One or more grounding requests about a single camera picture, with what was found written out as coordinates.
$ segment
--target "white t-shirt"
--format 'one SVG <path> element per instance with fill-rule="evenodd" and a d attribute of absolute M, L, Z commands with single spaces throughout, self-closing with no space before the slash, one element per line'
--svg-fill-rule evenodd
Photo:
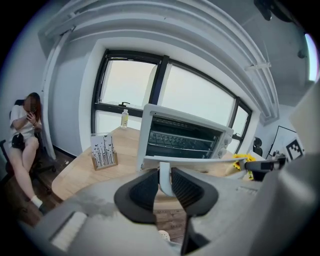
<path fill-rule="evenodd" d="M 25 111 L 23 106 L 14 105 L 11 110 L 11 117 L 10 117 L 10 140 L 9 140 L 9 147 L 12 147 L 12 138 L 17 134 L 23 135 L 23 140 L 26 142 L 26 140 L 32 136 L 35 136 L 35 127 L 32 123 L 27 121 L 25 125 L 19 129 L 16 130 L 13 126 L 14 120 L 17 120 L 19 118 L 25 117 L 28 114 L 27 111 Z"/>

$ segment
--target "woman's hand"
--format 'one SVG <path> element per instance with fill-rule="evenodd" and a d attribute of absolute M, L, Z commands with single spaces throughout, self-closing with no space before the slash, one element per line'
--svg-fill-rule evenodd
<path fill-rule="evenodd" d="M 34 113 L 29 112 L 28 115 L 26 116 L 26 119 L 32 124 L 35 125 L 36 124 L 36 116 Z"/>

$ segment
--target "window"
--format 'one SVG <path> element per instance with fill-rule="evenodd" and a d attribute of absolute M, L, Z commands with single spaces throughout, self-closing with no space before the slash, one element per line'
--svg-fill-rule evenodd
<path fill-rule="evenodd" d="M 128 126 L 139 129 L 145 104 L 158 102 L 167 63 L 168 56 L 106 50 L 93 89 L 91 132 L 107 133 L 120 126 L 124 109 Z"/>
<path fill-rule="evenodd" d="M 158 104 L 228 126 L 235 99 L 207 79 L 173 65 Z"/>
<path fill-rule="evenodd" d="M 156 64 L 111 59 L 105 71 L 100 102 L 143 110 L 149 102 Z"/>
<path fill-rule="evenodd" d="M 109 133 L 128 109 L 128 127 L 140 130 L 143 108 L 151 103 L 228 126 L 234 130 L 227 150 L 237 153 L 252 111 L 221 83 L 169 56 L 106 50 L 96 76 L 91 132 Z"/>
<path fill-rule="evenodd" d="M 233 129 L 232 142 L 227 150 L 237 154 L 247 133 L 252 111 L 245 105 L 239 97 L 236 98 L 229 127 Z"/>

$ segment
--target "window frame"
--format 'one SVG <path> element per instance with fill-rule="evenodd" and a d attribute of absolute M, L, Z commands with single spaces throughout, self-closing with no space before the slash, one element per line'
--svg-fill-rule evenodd
<path fill-rule="evenodd" d="M 157 65 L 154 80 L 150 92 L 149 103 L 157 104 L 162 82 L 164 80 L 169 57 L 152 53 L 134 50 L 109 50 L 106 49 L 100 61 L 98 72 L 95 78 L 92 101 L 91 101 L 91 133 L 96 133 L 96 112 L 105 111 L 121 114 L 124 109 L 128 110 L 129 115 L 142 118 L 143 110 L 123 105 L 113 105 L 101 102 L 101 91 L 103 88 L 104 77 L 109 61 L 133 61 L 144 62 Z"/>
<path fill-rule="evenodd" d="M 247 134 L 247 130 L 250 124 L 250 120 L 251 120 L 251 116 L 252 116 L 252 110 L 241 100 L 240 97 L 236 97 L 235 98 L 235 102 L 234 102 L 234 107 L 233 107 L 233 112 L 230 118 L 230 122 L 228 127 L 232 129 L 234 123 L 235 123 L 235 119 L 237 116 L 237 112 L 238 112 L 238 108 L 241 107 L 247 114 L 247 118 L 245 121 L 245 125 L 244 125 L 244 129 L 243 129 L 243 133 L 242 136 L 238 136 L 237 134 L 232 135 L 232 139 L 240 141 L 238 147 L 235 150 L 235 154 L 237 154 L 240 150 L 240 147 L 245 139 L 245 136 Z"/>
<path fill-rule="evenodd" d="M 109 60 L 113 61 L 135 61 L 135 62 L 144 62 L 144 63 L 151 63 L 157 65 L 157 69 L 154 75 L 154 80 L 152 83 L 152 88 L 150 92 L 150 98 L 149 103 L 150 104 L 158 104 L 159 95 L 161 92 L 162 84 L 164 81 L 164 76 L 166 73 L 167 65 L 170 63 L 173 66 L 176 66 L 178 68 L 184 69 L 186 71 L 189 71 L 208 82 L 214 84 L 224 92 L 226 92 L 228 95 L 233 97 L 235 99 L 234 106 L 232 109 L 232 114 L 229 120 L 228 127 L 232 128 L 234 125 L 238 108 L 241 107 L 245 112 L 247 112 L 248 116 L 245 122 L 244 130 L 242 133 L 242 136 L 238 136 L 236 134 L 233 134 L 232 138 L 234 140 L 239 141 L 239 145 L 235 151 L 235 154 L 237 154 L 240 150 L 240 147 L 245 139 L 245 136 L 247 134 L 247 130 L 250 124 L 251 116 L 252 116 L 252 110 L 245 104 L 243 100 L 241 100 L 240 97 L 236 96 L 231 90 L 229 90 L 227 87 L 225 87 L 223 84 L 215 80 L 213 77 L 207 75 L 206 73 L 203 73 L 202 71 L 189 66 L 185 63 L 182 63 L 180 61 L 171 59 L 167 55 L 156 55 L 153 53 L 147 53 L 142 51 L 134 51 L 134 50 L 109 50 L 106 49 L 103 57 L 101 59 L 98 72 L 96 75 L 96 79 L 94 82 L 94 88 L 93 88 L 93 94 L 92 94 L 92 102 L 91 102 L 91 133 L 96 133 L 96 112 L 97 111 L 104 111 L 104 112 L 111 112 L 111 113 L 117 113 L 121 114 L 124 109 L 128 110 L 129 115 L 142 118 L 143 110 L 136 109 L 132 107 L 122 106 L 122 105 L 112 105 L 107 103 L 101 103 L 100 102 L 100 96 L 101 91 L 103 87 L 104 82 L 104 76 L 107 69 L 107 65 Z"/>

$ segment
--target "bare leg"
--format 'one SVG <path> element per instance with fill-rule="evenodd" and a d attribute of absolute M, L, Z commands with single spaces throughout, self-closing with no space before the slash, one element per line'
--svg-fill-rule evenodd
<path fill-rule="evenodd" d="M 10 148 L 9 159 L 14 170 L 16 181 L 27 197 L 31 199 L 35 196 L 35 192 L 32 187 L 29 171 L 23 166 L 21 150 L 13 147 Z"/>
<path fill-rule="evenodd" d="M 36 137 L 30 137 L 25 142 L 25 148 L 22 152 L 22 165 L 27 172 L 30 171 L 30 168 L 35 160 L 36 151 L 39 147 L 39 142 Z"/>

